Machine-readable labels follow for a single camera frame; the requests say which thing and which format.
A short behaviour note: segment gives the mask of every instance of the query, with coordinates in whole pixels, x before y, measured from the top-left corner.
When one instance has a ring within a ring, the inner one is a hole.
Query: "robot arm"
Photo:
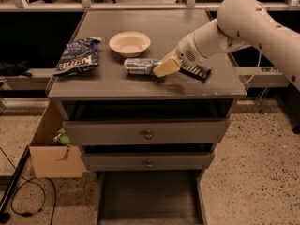
[[[300,35],[276,22],[256,0],[224,0],[217,18],[188,34],[171,53],[196,66],[217,53],[253,46],[300,90]]]

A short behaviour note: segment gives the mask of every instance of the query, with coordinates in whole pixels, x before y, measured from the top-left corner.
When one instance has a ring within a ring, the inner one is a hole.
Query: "speckled floor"
[[[21,111],[12,106],[0,116],[1,147],[15,164],[37,128],[44,105],[45,101],[23,105]],[[208,225],[300,224],[300,137],[293,134],[291,117],[280,100],[266,100],[263,110],[265,114],[258,114],[253,101],[239,101],[232,123],[217,145],[216,157],[201,181]],[[3,155],[0,158],[1,172],[11,173]],[[34,176],[30,158],[23,176]],[[11,219],[7,224],[50,224],[53,187],[48,180],[36,181],[46,192],[43,210],[32,217],[21,217],[11,211],[9,202],[7,212]],[[98,200],[94,175],[86,172],[81,179],[53,181],[57,201],[52,224],[94,224]],[[13,206],[19,212],[34,212],[42,198],[41,190],[29,184],[16,196]],[[103,224],[195,224],[195,221],[160,214],[148,219],[107,219]]]

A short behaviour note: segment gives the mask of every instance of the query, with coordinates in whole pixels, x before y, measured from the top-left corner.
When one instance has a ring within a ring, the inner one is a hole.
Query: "concrete floor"
[[[27,101],[22,102],[20,107],[19,101],[9,101],[8,109],[0,116],[1,147],[15,164],[24,147],[30,143],[46,104],[47,101]],[[232,123],[222,142],[217,145],[216,157],[201,181],[208,225],[300,224],[300,137],[293,134],[290,114],[279,99],[266,100],[263,110],[265,114],[258,114],[253,101],[239,101],[232,114]],[[11,173],[4,156],[0,154],[0,158],[1,172]],[[34,177],[30,158],[22,175],[27,179]],[[121,182],[116,180],[112,187],[118,188],[117,185],[120,185],[123,189],[118,191],[120,193],[111,192],[114,195],[108,196],[111,200],[107,198],[105,202],[108,204],[107,214],[115,219],[103,219],[102,224],[197,224],[197,208],[191,200],[196,194],[189,189],[190,183],[182,175],[177,175],[177,178],[180,177],[178,181],[166,182],[170,184],[170,189],[166,189],[166,183],[157,185],[160,197],[169,199],[160,213],[143,213],[144,207],[139,207],[139,215],[133,212],[131,217],[124,211],[132,208],[130,206],[137,197],[145,196],[142,198],[151,202],[152,194],[154,196],[156,192],[150,187],[148,194],[134,195],[135,192],[126,188],[122,179]],[[9,202],[7,212],[11,214],[11,219],[7,224],[50,223],[53,187],[46,179],[36,181],[46,191],[43,210],[32,217],[21,217],[11,211]],[[83,178],[53,181],[57,201],[52,224],[94,224],[98,202],[98,182],[94,175],[85,172]],[[124,203],[123,192],[127,194],[124,197],[127,200],[125,210],[120,208],[120,203]],[[42,198],[40,188],[28,184],[15,197],[13,206],[19,212],[34,212],[39,209]]]

